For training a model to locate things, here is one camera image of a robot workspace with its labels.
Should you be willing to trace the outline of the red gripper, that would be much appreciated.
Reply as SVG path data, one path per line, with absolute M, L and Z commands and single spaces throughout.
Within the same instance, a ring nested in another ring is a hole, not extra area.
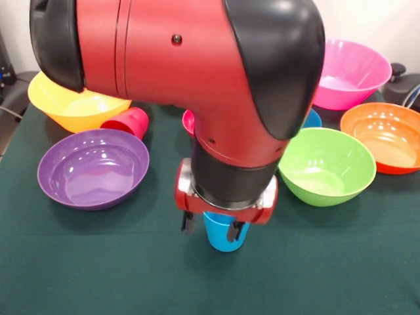
M 274 212 L 278 199 L 278 179 L 273 176 L 270 183 L 260 197 L 249 206 L 217 207 L 204 200 L 195 191 L 194 176 L 192 174 L 191 159 L 182 159 L 175 181 L 175 203 L 183 210 L 181 231 L 191 234 L 194 231 L 196 214 L 204 212 L 218 213 L 234 217 L 236 220 L 230 223 L 226 239 L 232 243 L 239 240 L 245 222 L 252 224 L 266 224 Z

